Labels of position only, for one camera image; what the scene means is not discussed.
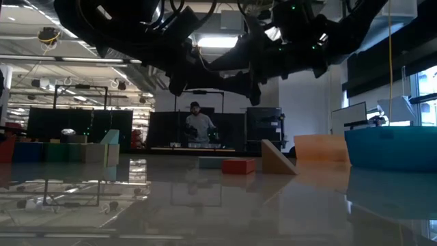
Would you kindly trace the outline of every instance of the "blue tub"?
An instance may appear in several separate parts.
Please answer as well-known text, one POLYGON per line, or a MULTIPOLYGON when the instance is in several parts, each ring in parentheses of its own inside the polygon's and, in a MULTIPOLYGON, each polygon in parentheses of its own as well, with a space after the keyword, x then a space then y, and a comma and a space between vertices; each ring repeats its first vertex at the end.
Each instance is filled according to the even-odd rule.
POLYGON ((437 172, 437 127, 365 128, 346 131, 345 139, 353 166, 437 172))

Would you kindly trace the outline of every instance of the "reflective floor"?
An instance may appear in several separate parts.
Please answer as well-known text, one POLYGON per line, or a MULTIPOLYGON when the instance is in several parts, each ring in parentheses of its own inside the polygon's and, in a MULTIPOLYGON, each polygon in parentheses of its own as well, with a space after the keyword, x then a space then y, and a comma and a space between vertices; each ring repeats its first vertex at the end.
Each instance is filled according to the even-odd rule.
POLYGON ((437 245, 437 174, 297 162, 298 176, 234 176, 197 157, 122 159, 112 182, 3 166, 0 245, 437 245))

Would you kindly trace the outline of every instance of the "person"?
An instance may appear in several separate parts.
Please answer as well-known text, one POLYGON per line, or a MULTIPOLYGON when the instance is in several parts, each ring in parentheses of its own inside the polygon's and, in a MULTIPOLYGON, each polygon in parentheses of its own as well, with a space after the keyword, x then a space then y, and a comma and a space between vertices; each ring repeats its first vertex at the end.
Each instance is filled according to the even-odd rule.
POLYGON ((211 119, 202 113, 200 113, 200 105, 198 102, 192 102, 190 104, 190 112, 186 120, 187 128, 193 128, 197 131, 197 134, 188 134, 188 142, 196 144, 208 144, 210 138, 208 137, 208 129, 216 128, 211 119))

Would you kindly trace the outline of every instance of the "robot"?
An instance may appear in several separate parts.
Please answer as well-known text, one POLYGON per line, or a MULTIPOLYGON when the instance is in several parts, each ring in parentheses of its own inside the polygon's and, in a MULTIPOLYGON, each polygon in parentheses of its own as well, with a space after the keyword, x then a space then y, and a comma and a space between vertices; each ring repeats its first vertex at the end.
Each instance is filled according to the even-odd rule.
MULTIPOLYGON (((161 9, 166 0, 161 0, 161 9)), ((311 69, 322 76, 331 64, 338 64, 354 53, 363 42, 370 24, 388 0, 358 0, 349 15, 338 23, 324 15, 315 16, 310 0, 274 0, 269 23, 258 16, 244 15, 248 32, 238 38, 234 48, 208 63, 188 38, 214 13, 198 19, 184 0, 176 7, 170 0, 173 14, 163 21, 163 11, 152 23, 159 0, 135 0, 120 3, 110 0, 55 0, 61 24, 95 46, 105 57, 109 48, 165 71, 170 78, 169 90, 179 96, 189 89, 218 89, 241 94, 252 105, 260 103, 259 85, 269 78, 282 77, 311 69), (272 41, 264 33, 279 28, 281 39, 272 41), (223 70, 244 70, 223 78, 223 70)))

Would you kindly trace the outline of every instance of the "red block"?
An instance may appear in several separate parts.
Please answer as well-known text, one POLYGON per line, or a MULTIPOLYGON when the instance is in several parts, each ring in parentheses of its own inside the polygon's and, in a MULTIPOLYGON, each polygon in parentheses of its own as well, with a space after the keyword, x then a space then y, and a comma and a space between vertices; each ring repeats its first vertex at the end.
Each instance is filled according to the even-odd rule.
POLYGON ((221 171, 224 174, 248 174, 255 171, 255 159, 231 159, 224 160, 221 171))
POLYGON ((0 163, 11 163, 14 155, 15 136, 8 137, 0 143, 0 163))

